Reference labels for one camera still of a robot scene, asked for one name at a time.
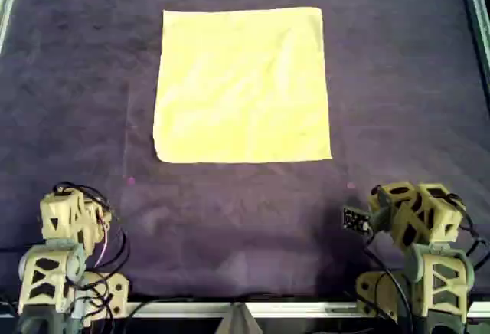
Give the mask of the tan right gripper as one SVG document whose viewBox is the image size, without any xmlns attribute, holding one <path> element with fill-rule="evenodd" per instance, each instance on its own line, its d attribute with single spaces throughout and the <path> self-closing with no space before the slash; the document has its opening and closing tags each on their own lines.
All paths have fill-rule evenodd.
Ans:
<svg viewBox="0 0 490 334">
<path fill-rule="evenodd" d="M 417 239 L 417 217 L 422 198 L 415 185 L 410 182 L 392 183 L 387 186 L 390 211 L 379 211 L 386 207 L 387 194 L 381 185 L 370 191 L 369 209 L 373 213 L 373 232 L 390 233 L 394 244 L 403 252 Z"/>
</svg>

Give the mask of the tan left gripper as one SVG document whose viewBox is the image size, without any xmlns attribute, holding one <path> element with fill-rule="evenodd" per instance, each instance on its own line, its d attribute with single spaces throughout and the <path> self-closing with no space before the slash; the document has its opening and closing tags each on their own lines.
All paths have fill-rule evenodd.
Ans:
<svg viewBox="0 0 490 334">
<path fill-rule="evenodd" d="M 111 210 L 105 210 L 95 201 L 84 201 L 83 208 L 78 217 L 81 226 L 80 233 L 83 237 L 83 249 L 93 252 L 95 246 L 105 240 L 112 220 Z"/>
</svg>

